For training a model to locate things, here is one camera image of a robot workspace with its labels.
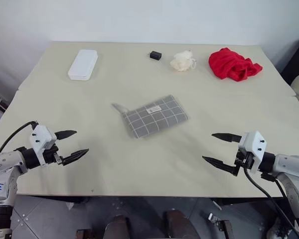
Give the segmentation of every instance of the gray plaid cloth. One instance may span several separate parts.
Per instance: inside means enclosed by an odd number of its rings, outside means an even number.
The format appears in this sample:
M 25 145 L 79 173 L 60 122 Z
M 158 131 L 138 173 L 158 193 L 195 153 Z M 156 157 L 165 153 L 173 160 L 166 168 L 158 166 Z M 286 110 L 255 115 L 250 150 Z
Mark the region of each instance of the gray plaid cloth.
M 134 111 L 124 111 L 117 104 L 113 104 L 113 106 L 122 113 L 123 118 L 136 138 L 147 136 L 188 120 L 188 116 L 183 108 L 171 95 Z M 159 106 L 161 110 L 151 114 L 147 112 L 147 109 L 155 106 Z

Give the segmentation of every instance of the red towel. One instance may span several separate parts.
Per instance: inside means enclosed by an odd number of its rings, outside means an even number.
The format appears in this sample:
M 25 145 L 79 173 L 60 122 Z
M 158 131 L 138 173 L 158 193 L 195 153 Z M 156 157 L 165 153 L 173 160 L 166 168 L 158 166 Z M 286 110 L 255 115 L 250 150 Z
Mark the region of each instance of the red towel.
M 263 69 L 259 64 L 253 64 L 249 58 L 245 59 L 228 48 L 212 53 L 208 62 L 217 77 L 229 77 L 235 81 L 246 80 L 248 76 L 254 76 Z

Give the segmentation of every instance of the black cable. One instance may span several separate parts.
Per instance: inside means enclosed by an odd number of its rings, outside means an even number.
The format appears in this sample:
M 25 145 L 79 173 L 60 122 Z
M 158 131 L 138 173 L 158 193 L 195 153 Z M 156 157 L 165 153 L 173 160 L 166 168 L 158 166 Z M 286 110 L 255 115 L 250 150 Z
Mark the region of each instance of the black cable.
M 284 199 L 287 199 L 287 196 L 286 196 L 286 194 L 285 194 L 283 188 L 281 187 L 281 185 L 280 185 L 280 183 L 278 182 L 277 179 L 275 179 L 275 183 L 277 184 L 277 187 L 279 188 L 281 194 L 283 195 L 283 198 L 284 198 Z
M 278 204 L 275 202 L 275 200 L 273 199 L 272 196 L 270 196 L 269 193 L 267 193 L 267 191 L 265 189 L 263 189 L 261 186 L 259 186 L 249 175 L 247 168 L 244 168 L 244 173 L 246 175 L 246 177 L 248 178 L 248 180 L 256 187 L 258 188 L 260 191 L 262 191 L 271 201 L 272 203 L 275 205 L 277 211 L 280 213 L 280 215 L 286 220 L 286 222 L 289 224 L 289 226 L 293 229 L 293 231 L 295 232 L 295 234 L 297 235 L 297 237 L 299 238 L 299 232 L 295 229 L 295 227 L 293 226 L 293 224 L 290 222 L 290 220 L 288 219 L 288 217 L 285 215 L 285 213 L 283 212 L 283 210 L 278 206 Z
M 9 138 L 6 139 L 6 141 L 3 143 L 3 145 L 0 147 L 0 153 L 2 152 L 2 150 L 4 149 L 4 147 L 6 146 L 6 144 L 17 134 L 19 133 L 21 130 L 23 130 L 25 127 L 27 127 L 28 125 L 32 126 L 32 129 L 34 129 L 38 123 L 35 121 L 30 121 L 28 123 L 25 123 L 24 125 L 22 125 L 20 128 L 18 128 L 15 132 L 13 132 Z

